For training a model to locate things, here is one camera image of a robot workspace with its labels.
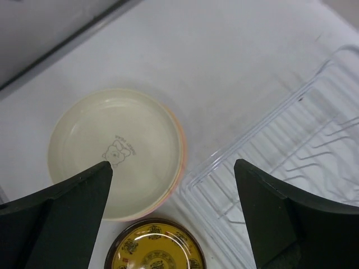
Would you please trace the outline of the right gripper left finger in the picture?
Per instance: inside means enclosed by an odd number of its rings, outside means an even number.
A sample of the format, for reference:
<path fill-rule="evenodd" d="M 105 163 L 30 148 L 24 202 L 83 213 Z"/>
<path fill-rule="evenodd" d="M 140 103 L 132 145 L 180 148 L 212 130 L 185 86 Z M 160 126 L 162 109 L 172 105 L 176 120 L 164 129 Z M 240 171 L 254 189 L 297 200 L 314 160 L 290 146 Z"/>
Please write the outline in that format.
<path fill-rule="evenodd" d="M 102 161 L 1 205 L 1 268 L 88 268 L 113 170 Z"/>

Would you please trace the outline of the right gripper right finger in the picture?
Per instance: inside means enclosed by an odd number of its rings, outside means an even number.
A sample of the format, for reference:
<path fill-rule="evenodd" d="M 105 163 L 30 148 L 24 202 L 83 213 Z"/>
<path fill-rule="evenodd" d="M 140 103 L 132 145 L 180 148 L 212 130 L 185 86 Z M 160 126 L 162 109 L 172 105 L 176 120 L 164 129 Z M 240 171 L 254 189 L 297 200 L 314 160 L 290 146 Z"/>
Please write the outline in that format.
<path fill-rule="evenodd" d="M 358 268 L 358 207 L 306 192 L 244 159 L 234 174 L 257 268 Z"/>

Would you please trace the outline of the cream bear plate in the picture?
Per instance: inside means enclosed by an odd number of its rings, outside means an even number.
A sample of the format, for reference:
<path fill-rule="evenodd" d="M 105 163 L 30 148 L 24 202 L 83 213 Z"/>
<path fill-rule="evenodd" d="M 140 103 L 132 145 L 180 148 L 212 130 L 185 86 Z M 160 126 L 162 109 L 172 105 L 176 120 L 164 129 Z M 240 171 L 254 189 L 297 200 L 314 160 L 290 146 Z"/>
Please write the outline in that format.
<path fill-rule="evenodd" d="M 113 176 L 103 217 L 138 219 L 171 187 L 181 161 L 176 124 L 163 104 L 138 91 L 91 94 L 64 113 L 50 137 L 48 170 L 59 183 L 101 162 Z"/>

